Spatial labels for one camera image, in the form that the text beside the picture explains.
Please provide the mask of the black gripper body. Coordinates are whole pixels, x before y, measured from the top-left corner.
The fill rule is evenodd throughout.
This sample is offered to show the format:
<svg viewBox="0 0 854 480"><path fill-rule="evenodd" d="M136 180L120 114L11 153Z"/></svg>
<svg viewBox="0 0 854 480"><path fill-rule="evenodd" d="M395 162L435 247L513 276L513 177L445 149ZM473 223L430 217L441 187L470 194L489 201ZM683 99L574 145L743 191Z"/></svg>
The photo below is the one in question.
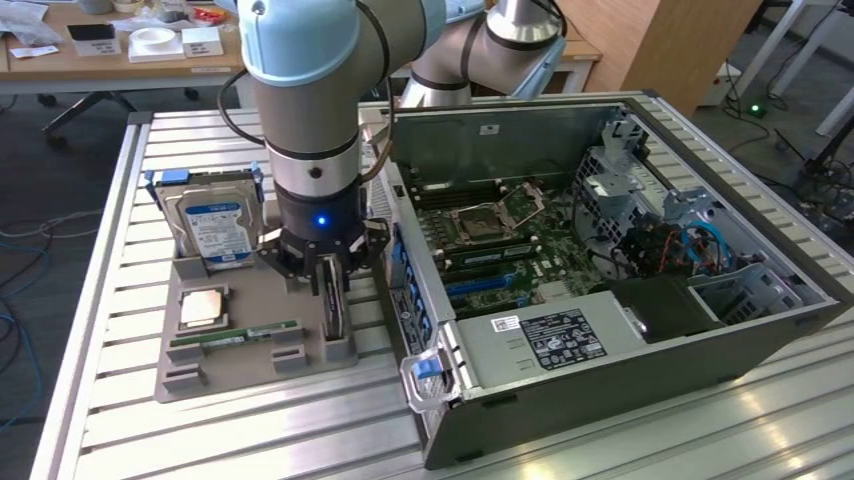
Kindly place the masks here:
<svg viewBox="0 0 854 480"><path fill-rule="evenodd" d="M348 247L365 232L359 184L351 183L323 197L298 195L276 185L276 199L282 218L279 239L311 242L318 256L335 254L343 260Z"/></svg>

